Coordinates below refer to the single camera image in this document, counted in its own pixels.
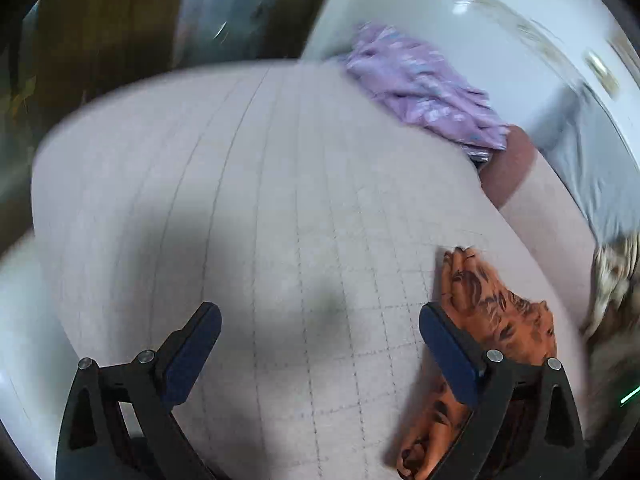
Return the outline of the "orange black floral blouse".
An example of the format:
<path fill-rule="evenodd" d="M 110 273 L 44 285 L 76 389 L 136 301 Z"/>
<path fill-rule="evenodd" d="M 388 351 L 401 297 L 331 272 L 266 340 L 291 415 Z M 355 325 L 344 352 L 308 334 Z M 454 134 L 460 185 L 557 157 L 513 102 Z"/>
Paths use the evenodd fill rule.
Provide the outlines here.
<path fill-rule="evenodd" d="M 545 301 L 522 298 L 472 247 L 442 257 L 440 306 L 483 349 L 515 362 L 542 365 L 558 355 L 553 315 Z M 470 410 L 445 378 L 435 380 L 424 410 L 402 440 L 397 470 L 404 479 L 426 479 L 458 436 Z"/>

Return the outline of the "brown wooden mirrored wardrobe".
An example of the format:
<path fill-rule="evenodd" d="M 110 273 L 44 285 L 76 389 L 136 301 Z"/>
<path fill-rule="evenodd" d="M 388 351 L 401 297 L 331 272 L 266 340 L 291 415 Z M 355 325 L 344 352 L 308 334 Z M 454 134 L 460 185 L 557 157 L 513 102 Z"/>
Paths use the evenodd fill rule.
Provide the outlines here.
<path fill-rule="evenodd" d="M 49 128 L 177 68 L 298 58 L 323 1 L 1 0 L 1 113 Z"/>

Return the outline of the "pink bolster pillow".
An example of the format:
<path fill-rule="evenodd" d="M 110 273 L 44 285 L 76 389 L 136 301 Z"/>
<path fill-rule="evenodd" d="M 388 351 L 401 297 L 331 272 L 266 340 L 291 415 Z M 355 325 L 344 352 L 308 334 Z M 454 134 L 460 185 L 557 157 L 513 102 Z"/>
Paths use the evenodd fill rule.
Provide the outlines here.
<path fill-rule="evenodd" d="M 596 240 L 574 198 L 523 129 L 509 129 L 506 149 L 482 167 L 480 183 L 574 323 L 584 326 L 592 304 Z"/>

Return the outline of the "purple floral folded cloth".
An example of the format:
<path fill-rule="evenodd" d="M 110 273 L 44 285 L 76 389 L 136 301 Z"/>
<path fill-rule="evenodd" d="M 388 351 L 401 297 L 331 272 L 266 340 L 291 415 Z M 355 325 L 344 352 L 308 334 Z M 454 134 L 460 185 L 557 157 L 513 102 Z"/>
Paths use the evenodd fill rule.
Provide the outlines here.
<path fill-rule="evenodd" d="M 509 125 L 491 107 L 488 93 L 472 86 L 429 42 L 364 23 L 342 61 L 346 74 L 404 124 L 468 148 L 506 148 Z"/>

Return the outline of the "grey pillow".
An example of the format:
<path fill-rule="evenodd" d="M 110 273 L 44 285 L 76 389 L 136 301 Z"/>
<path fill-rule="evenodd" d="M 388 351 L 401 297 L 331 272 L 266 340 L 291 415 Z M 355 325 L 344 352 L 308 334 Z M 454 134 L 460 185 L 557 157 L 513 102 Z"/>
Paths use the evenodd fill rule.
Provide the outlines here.
<path fill-rule="evenodd" d="M 529 133 L 600 244 L 639 229 L 639 168 L 585 84 L 563 88 Z"/>

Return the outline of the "pink quilted bed sheet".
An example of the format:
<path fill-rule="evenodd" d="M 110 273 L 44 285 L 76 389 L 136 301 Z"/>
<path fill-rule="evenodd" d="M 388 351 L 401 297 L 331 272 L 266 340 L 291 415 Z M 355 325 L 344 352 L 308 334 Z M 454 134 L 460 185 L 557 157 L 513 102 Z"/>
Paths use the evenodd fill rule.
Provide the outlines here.
<path fill-rule="evenodd" d="M 416 323 L 446 249 L 476 248 L 548 304 L 585 392 L 576 324 L 472 162 L 330 64 L 182 70 L 92 102 L 40 145 L 32 218 L 78 356 L 127 362 L 220 307 L 175 415 L 235 479 L 395 477 L 434 370 Z"/>

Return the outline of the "cream brown floral blanket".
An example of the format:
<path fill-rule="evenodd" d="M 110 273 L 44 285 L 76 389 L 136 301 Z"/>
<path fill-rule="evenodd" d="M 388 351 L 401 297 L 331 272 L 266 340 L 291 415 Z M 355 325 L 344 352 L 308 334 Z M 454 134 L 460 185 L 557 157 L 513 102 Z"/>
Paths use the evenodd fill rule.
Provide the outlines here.
<path fill-rule="evenodd" d="M 591 338 L 604 326 L 606 312 L 618 311 L 639 283 L 639 232 L 598 245 L 592 262 L 592 304 L 582 333 Z"/>

